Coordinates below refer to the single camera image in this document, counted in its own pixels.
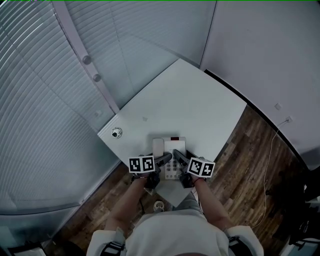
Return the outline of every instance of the cable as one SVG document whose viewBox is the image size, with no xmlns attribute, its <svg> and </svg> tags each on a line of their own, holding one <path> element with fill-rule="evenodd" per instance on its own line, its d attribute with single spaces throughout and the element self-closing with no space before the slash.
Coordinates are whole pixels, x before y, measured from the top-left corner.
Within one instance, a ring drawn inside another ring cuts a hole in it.
<svg viewBox="0 0 320 256">
<path fill-rule="evenodd" d="M 268 157 L 268 162 L 266 163 L 266 167 L 265 167 L 265 171 L 264 171 L 264 177 L 263 177 L 263 191 L 264 191 L 264 213 L 262 216 L 262 219 L 260 220 L 260 222 L 253 226 L 252 229 L 254 229 L 255 227 L 257 227 L 258 225 L 260 225 L 260 223 L 264 220 L 265 216 L 266 216 L 266 212 L 267 212 L 267 195 L 266 195 L 266 175 L 267 175 L 267 169 L 268 169 L 268 165 L 269 165 L 269 161 L 270 161 L 270 156 L 271 156 L 271 150 L 272 150 L 272 142 L 274 142 L 275 137 L 277 136 L 279 130 L 280 130 L 280 125 L 284 125 L 289 123 L 289 120 L 284 120 L 283 122 L 279 123 L 277 125 L 278 130 L 276 131 L 275 135 L 273 136 L 272 140 L 271 140 L 271 146 L 270 146 L 270 152 L 269 152 L 269 157 Z"/>
<path fill-rule="evenodd" d="M 140 202 L 140 205 L 141 205 L 142 215 L 144 215 L 146 212 L 145 212 L 144 205 L 142 204 L 141 198 L 139 199 L 139 202 Z"/>
</svg>

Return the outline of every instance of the black strap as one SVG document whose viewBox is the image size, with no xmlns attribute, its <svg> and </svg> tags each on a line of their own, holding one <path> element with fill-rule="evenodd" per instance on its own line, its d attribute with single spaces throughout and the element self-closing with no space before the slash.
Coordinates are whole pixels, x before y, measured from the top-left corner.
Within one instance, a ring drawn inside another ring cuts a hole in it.
<svg viewBox="0 0 320 256">
<path fill-rule="evenodd" d="M 237 236 L 229 238 L 229 248 L 235 256 L 253 256 L 248 246 Z"/>
<path fill-rule="evenodd" d="M 109 244 L 107 244 L 100 256 L 120 256 L 121 251 L 125 248 L 124 244 L 118 243 L 118 242 L 111 242 Z"/>
</svg>

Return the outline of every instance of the wooden floor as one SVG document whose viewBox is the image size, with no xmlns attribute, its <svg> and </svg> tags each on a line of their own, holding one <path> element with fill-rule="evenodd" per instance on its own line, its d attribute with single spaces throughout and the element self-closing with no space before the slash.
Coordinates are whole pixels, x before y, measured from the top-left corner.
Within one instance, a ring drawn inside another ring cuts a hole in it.
<svg viewBox="0 0 320 256">
<path fill-rule="evenodd" d="M 247 106 L 227 143 L 216 158 L 213 177 L 207 181 L 212 192 L 219 198 L 236 225 L 255 226 L 265 211 L 264 175 L 270 152 L 271 140 L 276 132 L 249 106 Z M 265 176 L 265 188 L 272 189 L 280 182 L 279 172 L 293 176 L 302 171 L 298 160 L 289 147 L 276 136 Z M 62 255 L 59 245 L 71 241 L 87 251 L 92 233 L 103 229 L 107 216 L 118 198 L 130 185 L 131 176 L 122 164 L 99 187 L 91 198 L 66 223 L 46 248 L 46 253 Z M 142 197 L 146 213 L 153 211 L 159 196 L 145 193 Z M 266 214 L 253 231 L 260 240 L 265 255 L 279 255 L 284 242 L 272 238 L 282 221 L 280 211 L 268 217 L 275 201 L 266 196 Z M 141 217 L 141 211 L 132 221 L 132 228 Z"/>
</svg>

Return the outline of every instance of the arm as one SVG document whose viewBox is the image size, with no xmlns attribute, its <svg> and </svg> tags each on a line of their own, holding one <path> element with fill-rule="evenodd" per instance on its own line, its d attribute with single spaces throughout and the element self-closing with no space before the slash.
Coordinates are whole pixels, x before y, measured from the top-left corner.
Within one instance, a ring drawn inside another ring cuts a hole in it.
<svg viewBox="0 0 320 256">
<path fill-rule="evenodd" d="M 130 221 L 137 212 L 137 205 L 146 182 L 147 178 L 137 178 L 133 181 L 108 215 L 104 230 L 116 231 L 119 227 L 125 234 L 128 232 Z"/>
<path fill-rule="evenodd" d="M 211 192 L 204 179 L 197 179 L 192 176 L 195 181 L 194 186 L 198 194 L 202 210 L 206 220 L 213 226 L 224 231 L 233 227 L 229 215 L 217 197 Z"/>
</svg>

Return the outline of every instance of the black baseboard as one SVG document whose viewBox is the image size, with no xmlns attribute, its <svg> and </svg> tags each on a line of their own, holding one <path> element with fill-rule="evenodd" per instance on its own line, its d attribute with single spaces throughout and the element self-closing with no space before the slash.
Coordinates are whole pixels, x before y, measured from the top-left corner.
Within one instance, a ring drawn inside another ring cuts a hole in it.
<svg viewBox="0 0 320 256">
<path fill-rule="evenodd" d="M 238 97 L 240 97 L 243 101 L 245 101 L 250 108 L 252 108 L 255 112 L 259 114 L 275 131 L 278 130 L 277 126 L 259 109 L 257 108 L 250 100 L 248 100 L 245 96 L 243 96 L 240 92 L 238 92 L 235 88 L 233 88 L 230 84 L 228 84 L 226 81 L 222 80 L 217 75 L 210 72 L 208 69 L 204 71 L 208 76 L 212 77 L 213 79 L 217 80 L 220 84 L 227 87 L 230 91 L 232 91 L 234 94 L 236 94 Z M 278 135 L 280 138 L 287 144 L 287 146 L 290 148 L 290 150 L 294 153 L 295 157 L 299 160 L 301 163 L 304 171 L 309 171 L 309 168 L 307 167 L 305 161 L 302 159 L 302 157 L 299 155 L 299 153 L 296 151 L 294 146 L 289 142 L 289 140 L 284 136 L 284 134 L 279 130 Z"/>
</svg>

